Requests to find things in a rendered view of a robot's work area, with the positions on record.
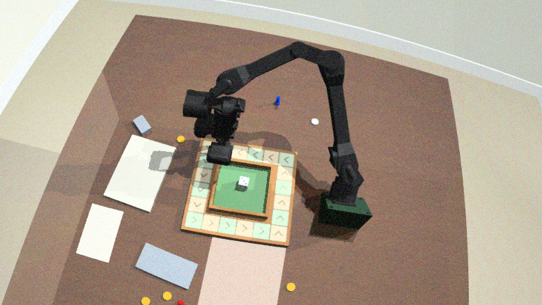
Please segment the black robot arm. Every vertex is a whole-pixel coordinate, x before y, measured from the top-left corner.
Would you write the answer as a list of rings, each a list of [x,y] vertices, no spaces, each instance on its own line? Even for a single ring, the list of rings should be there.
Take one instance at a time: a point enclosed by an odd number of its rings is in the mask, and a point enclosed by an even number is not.
[[[245,111],[245,100],[227,95],[239,91],[255,77],[296,58],[318,64],[327,87],[334,133],[334,145],[328,147],[328,150],[330,163],[339,175],[336,175],[332,182],[330,198],[334,204],[356,207],[355,199],[364,179],[359,173],[357,157],[350,142],[343,92],[345,60],[339,52],[323,51],[296,41],[253,63],[223,71],[217,77],[216,85],[209,92],[187,90],[183,104],[183,117],[197,118],[194,124],[195,136],[205,138],[207,134],[211,134],[213,138],[217,138],[216,129],[212,127],[213,119],[218,124],[230,125],[235,121],[237,112]],[[219,97],[223,94],[225,96]],[[214,114],[212,114],[212,109],[214,109]]]

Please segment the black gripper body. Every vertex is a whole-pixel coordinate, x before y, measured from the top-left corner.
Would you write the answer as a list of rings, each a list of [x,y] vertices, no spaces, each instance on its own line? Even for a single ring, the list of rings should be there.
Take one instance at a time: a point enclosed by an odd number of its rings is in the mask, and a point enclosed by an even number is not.
[[[239,117],[240,113],[237,112],[236,119]],[[210,145],[208,147],[208,152],[206,155],[206,161],[208,163],[220,164],[224,166],[228,166],[230,164],[232,149],[230,149],[231,142],[229,142],[229,139],[234,138],[237,125],[236,119],[230,125],[218,124],[215,119],[213,119],[212,127],[215,127],[217,132],[217,145]]]

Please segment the white rectangular tile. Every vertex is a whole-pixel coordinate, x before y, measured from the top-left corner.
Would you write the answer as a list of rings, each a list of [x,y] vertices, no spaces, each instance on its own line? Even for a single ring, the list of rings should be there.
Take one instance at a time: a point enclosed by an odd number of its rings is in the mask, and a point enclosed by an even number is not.
[[[109,262],[123,212],[92,203],[77,253]]]

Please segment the white sheet of paper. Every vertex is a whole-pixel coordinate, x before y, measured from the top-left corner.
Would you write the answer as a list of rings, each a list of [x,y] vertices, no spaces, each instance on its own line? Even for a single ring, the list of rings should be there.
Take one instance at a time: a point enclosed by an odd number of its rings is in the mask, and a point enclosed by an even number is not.
[[[104,196],[150,212],[176,148],[132,135]]]

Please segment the grey die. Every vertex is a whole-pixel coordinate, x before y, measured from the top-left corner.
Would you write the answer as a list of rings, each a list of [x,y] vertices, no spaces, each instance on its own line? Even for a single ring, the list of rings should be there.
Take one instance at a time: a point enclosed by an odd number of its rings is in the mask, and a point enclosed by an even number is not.
[[[249,184],[249,178],[240,176],[240,180],[238,183],[238,189],[244,189],[247,190]]]

